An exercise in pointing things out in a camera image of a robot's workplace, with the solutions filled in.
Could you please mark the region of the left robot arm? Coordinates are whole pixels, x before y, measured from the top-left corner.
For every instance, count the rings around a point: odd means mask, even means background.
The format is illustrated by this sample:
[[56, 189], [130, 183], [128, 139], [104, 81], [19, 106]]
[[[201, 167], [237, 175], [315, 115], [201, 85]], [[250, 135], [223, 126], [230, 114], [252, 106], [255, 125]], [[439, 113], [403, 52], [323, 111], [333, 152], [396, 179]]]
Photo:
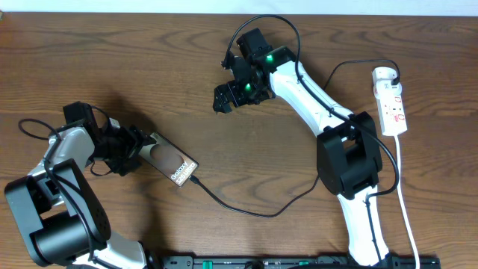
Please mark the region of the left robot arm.
[[64, 106], [66, 123], [50, 130], [40, 163], [4, 189], [28, 254], [41, 267], [161, 268], [141, 242], [112, 231], [83, 174], [103, 161], [111, 173], [125, 176], [141, 165], [141, 149], [155, 140], [112, 118], [98, 126], [94, 109], [84, 102]]

